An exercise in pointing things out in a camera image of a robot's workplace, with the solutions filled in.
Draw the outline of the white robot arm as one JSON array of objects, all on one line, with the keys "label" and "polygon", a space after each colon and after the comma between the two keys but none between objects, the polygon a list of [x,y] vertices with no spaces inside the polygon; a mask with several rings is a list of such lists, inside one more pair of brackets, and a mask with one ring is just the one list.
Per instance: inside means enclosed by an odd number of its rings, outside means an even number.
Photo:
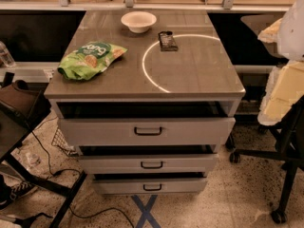
[{"label": "white robot arm", "polygon": [[296,0],[281,19],[263,30],[258,39],[276,42],[277,51],[289,62],[269,74],[257,116],[263,125],[275,125],[304,95],[304,0]]}]

